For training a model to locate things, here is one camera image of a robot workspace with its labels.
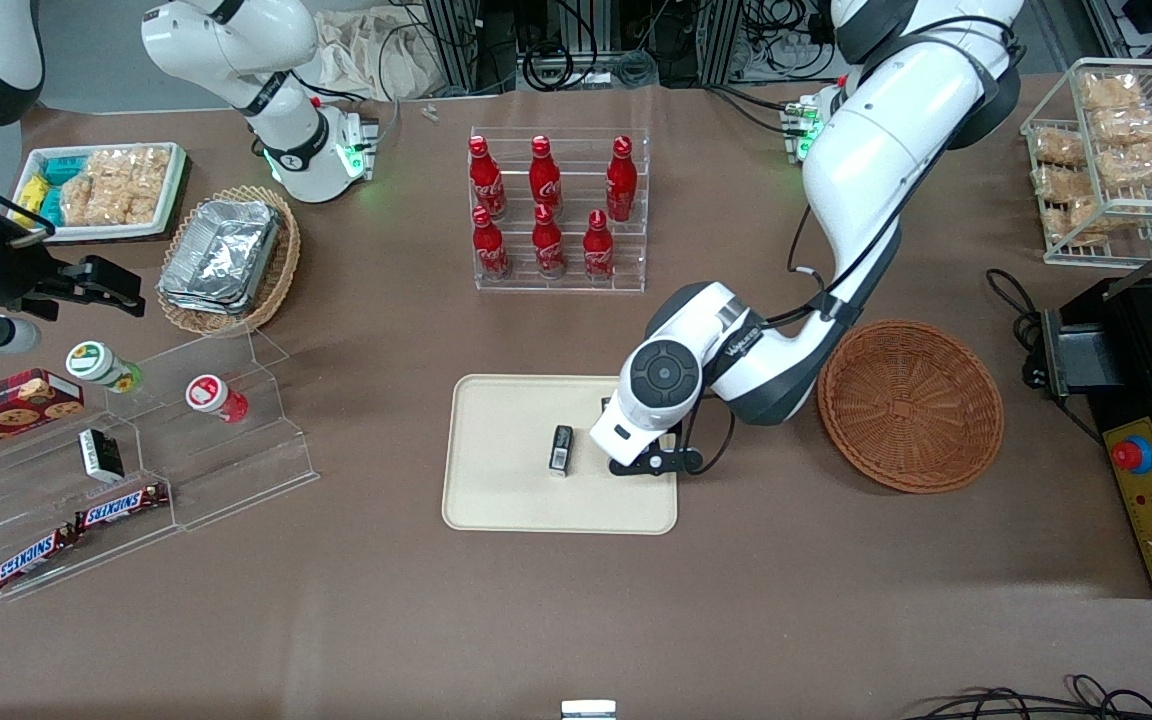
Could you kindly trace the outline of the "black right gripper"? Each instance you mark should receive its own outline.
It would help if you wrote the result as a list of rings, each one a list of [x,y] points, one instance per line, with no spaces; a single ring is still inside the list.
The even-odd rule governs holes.
[[[145,314],[141,275],[100,256],[61,264],[44,245],[47,237],[46,228],[28,232],[0,215],[0,309],[32,314],[45,323],[55,323],[61,302],[114,306],[132,318]],[[37,291],[38,286],[50,285],[59,275],[73,291]]]

